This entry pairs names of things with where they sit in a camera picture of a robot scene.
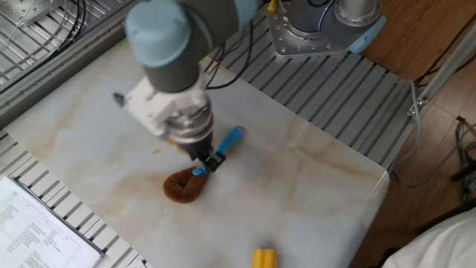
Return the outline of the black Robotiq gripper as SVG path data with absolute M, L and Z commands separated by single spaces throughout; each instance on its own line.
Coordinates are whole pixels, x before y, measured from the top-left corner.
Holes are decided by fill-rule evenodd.
M 204 166 L 206 173 L 214 173 L 226 160 L 226 156 L 220 152 L 212 152 L 213 132 L 203 139 L 194 142 L 179 142 L 178 147 L 184 150 L 196 165 Z

